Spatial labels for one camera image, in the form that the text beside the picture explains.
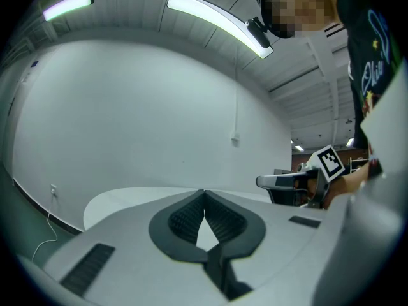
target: fluorescent light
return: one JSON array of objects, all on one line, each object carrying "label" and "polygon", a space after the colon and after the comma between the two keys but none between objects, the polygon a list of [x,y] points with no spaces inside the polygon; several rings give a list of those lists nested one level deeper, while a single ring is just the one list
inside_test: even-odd
[{"label": "fluorescent light", "polygon": [[354,138],[350,138],[346,146],[350,147],[353,143],[354,143]]},{"label": "fluorescent light", "polygon": [[94,3],[94,0],[62,0],[43,12],[46,21],[49,21],[68,11],[88,6]]},{"label": "fluorescent light", "polygon": [[262,59],[273,52],[272,47],[263,48],[243,22],[214,4],[204,0],[168,0],[167,7],[201,18],[224,29]]}]

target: floor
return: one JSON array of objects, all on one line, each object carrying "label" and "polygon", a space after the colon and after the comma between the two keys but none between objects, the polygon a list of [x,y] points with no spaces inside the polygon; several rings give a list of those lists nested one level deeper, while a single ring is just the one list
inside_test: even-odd
[{"label": "floor", "polygon": [[[47,259],[74,236],[60,229],[52,222],[58,241],[43,244],[34,262],[42,267]],[[47,218],[39,213],[13,186],[13,181],[0,161],[0,224],[1,232],[10,249],[29,259],[37,246],[54,239],[54,233],[47,224]]]}]

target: white ceiling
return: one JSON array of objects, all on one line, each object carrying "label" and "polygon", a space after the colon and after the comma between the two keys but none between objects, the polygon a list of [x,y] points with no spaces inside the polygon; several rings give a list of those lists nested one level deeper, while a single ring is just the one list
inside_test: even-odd
[{"label": "white ceiling", "polygon": [[[287,111],[293,145],[301,145],[308,151],[328,144],[343,148],[348,138],[354,135],[353,97],[347,74],[347,31],[336,33],[341,26],[322,31],[320,37],[314,39],[281,40],[268,33],[274,52],[266,59],[260,59],[216,26],[167,8],[167,0],[95,0],[89,7],[45,23],[42,8],[58,1],[40,0],[29,10],[10,40],[3,67],[34,52],[45,42],[55,41],[58,36],[90,27],[159,31],[213,50],[229,62],[234,62],[238,44],[238,66]],[[207,1],[228,10],[242,21],[261,18],[256,0]]]}]

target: rectangular light fixture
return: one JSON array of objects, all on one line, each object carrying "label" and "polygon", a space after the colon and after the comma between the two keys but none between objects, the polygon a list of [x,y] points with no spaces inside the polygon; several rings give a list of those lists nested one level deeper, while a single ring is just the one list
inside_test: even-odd
[{"label": "rectangular light fixture", "polygon": [[272,47],[263,48],[241,20],[214,4],[204,0],[168,0],[167,7],[188,13],[218,26],[247,45],[262,59],[273,52]]},{"label": "rectangular light fixture", "polygon": [[94,0],[62,0],[43,12],[45,20],[48,22],[68,11],[89,6]]},{"label": "rectangular light fixture", "polygon": [[350,138],[346,146],[350,147],[353,143],[354,143],[354,138]]}]

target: person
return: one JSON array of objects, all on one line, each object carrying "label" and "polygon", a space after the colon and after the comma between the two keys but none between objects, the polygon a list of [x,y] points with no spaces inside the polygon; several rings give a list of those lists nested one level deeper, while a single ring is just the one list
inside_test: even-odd
[{"label": "person", "polygon": [[[353,146],[368,149],[369,162],[359,171],[335,179],[324,199],[328,208],[333,198],[352,193],[361,183],[382,172],[375,151],[360,124],[384,94],[402,61],[402,55],[385,17],[368,0],[257,0],[270,32],[280,38],[304,36],[332,23],[347,30],[350,55],[349,77],[355,109]],[[308,181],[309,196],[316,180]]]}]

